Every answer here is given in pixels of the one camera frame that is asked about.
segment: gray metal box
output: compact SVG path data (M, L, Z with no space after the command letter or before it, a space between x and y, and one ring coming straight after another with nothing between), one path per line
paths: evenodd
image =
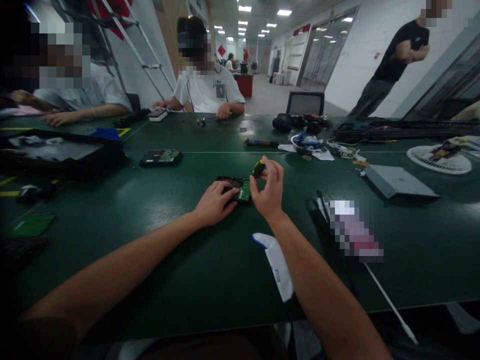
M422 202L440 197L403 167L369 165L365 174L387 199Z

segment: white stick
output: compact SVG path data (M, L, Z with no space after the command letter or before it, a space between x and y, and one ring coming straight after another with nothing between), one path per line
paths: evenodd
M405 330L405 333L408 335L408 337L413 341L413 343L415 345L418 345L419 342L417 341L417 339L415 338L415 334L413 333L413 331L410 329L410 327L405 323L404 319L402 318L402 316L399 314L399 312L397 311L397 308L394 306L394 304L392 303L392 301L390 300L389 296L387 295L387 293L385 292L384 288L382 287L382 285L380 285L379 281L377 280L376 276L374 275L374 273L372 272L372 270L370 270L369 266L367 265L366 262L363 263L363 265L365 265L366 269L368 270L368 272L370 273L370 276L371 278L373 279L373 281L375 282L375 284L378 286L378 288L380 289L381 293L383 294L383 296L385 297L385 300L387 301L387 303L390 305L391 309L393 310L393 312L395 313L396 317L398 318L398 320L400 320L400 323L401 323L401 327L403 328L403 330Z

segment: ceiling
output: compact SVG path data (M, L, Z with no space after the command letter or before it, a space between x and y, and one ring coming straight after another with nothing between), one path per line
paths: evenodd
M262 39L270 41L289 29L324 12L342 0L209 0L213 25L222 26L226 37L243 38L239 27L246 28L245 38L258 39L262 30L270 30ZM251 6L251 12L239 11L239 5ZM292 10L289 16L279 16L280 10ZM247 21L248 25L239 25ZM277 24L266 27L267 23Z

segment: ladder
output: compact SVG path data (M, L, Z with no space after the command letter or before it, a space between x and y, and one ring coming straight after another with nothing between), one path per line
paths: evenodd
M148 78L150 79L153 87L155 88L156 92L160 95L160 98L162 100L165 100L165 98L163 97L162 95L162 92L160 91L160 88L158 87L158 85L156 84L154 78L152 77L152 74L150 73L150 70L160 70L163 77L165 78L168 86L170 87L171 91L173 92L174 91L174 88L172 87L172 84L170 83L169 79L167 78L167 76L165 75L164 73L164 70L162 68L162 65L160 64L160 61L157 57L157 55L155 54L155 51L154 49L152 48L152 44L150 44L150 41L149 39L147 38L147 35L145 34L142 26L140 25L140 22L138 21L137 19L137 16L135 15L132 7L130 6L129 2L127 0L123 0L128 11L130 12L130 15L132 18L129 18L129 17L125 17L125 16L122 16L120 14L117 14L115 13L112 8L110 7L110 4L108 3L108 0L101 0L101 2L103 3L103 5L105 6L106 10L108 11L108 14L109 14L109 18L110 20L113 21L113 23L116 25L116 27L118 28L118 30L121 32L121 34L123 35L123 37L125 38L126 42L128 43L128 45L130 46L131 50L133 51L133 53L135 54L138 62L140 63L140 66L141 68L145 71L146 75L148 76ZM123 79L122 79L122 75L120 74L120 69L118 67L118 63L115 59L115 55L114 55L114 52L112 50L112 46L111 46L111 43L108 39L108 36L105 32L105 24L108 22L108 21L101 21L100 20L100 12L99 12L99 9L98 9L98 6L97 6L97 0L91 0L92 2L92 5L95 9L95 13L96 13L96 16L98 17L98 20L100 23L102 23L103 26L99 25L100 26L100 29L101 29L101 32L103 34L103 38L105 40L105 44L106 46L108 47L108 51L110 52L110 55L111 55L111 58L113 60L113 64L115 66L115 69L116 69L116 72L118 74L118 79L120 80L120 84L121 84L121 87L123 89L123 91L126 93L126 90L125 90L125 84L123 82ZM59 1L60 3L60 6L62 7L62 10L64 13L66 13L67 15L69 14L69 12L67 11L67 8L64 4L64 2L62 0ZM150 52L151 54L153 55L153 58L155 59L156 63L155 64L151 64L151 65L147 65L145 64L144 60L142 59L142 57L140 56L139 52L137 51L137 49L135 48L132 40L130 39L129 35L127 34L127 32L125 31L124 27L122 26L122 23L120 21L123 21L129 25L133 25L133 26L136 26L138 28L138 30L140 31L143 39L145 40L146 44L148 45L148 48L150 49Z

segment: hand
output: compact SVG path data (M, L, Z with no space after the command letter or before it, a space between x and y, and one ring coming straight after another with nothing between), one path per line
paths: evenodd
M172 104L170 104L170 101L156 101L154 102L152 105L151 105L151 108L152 109L156 109L156 108L166 108L166 109L172 109L173 106Z
M278 162L267 159L266 156L262 159L266 170L261 173L260 179L266 180L265 189L259 192L257 180L250 175L250 193L258 212L267 222L271 222L284 214L282 210L284 168Z
M48 114L45 115L42 119L44 122L46 122L48 126L57 128L65 124L76 123L83 118L84 116L80 111L69 111Z
M230 115L230 103L225 102L218 108L216 112L216 118L218 120L228 119L229 115Z
M236 201L231 202L228 206L225 206L225 204L237 194L240 189L232 188L222 195L224 188L231 187L232 185L226 181L215 181L206 189L195 210L192 212L202 228L215 225L225 219L227 215L235 209L238 204Z
M14 102L27 106L30 106L35 100L35 96L25 90L15 90L11 93L11 98Z

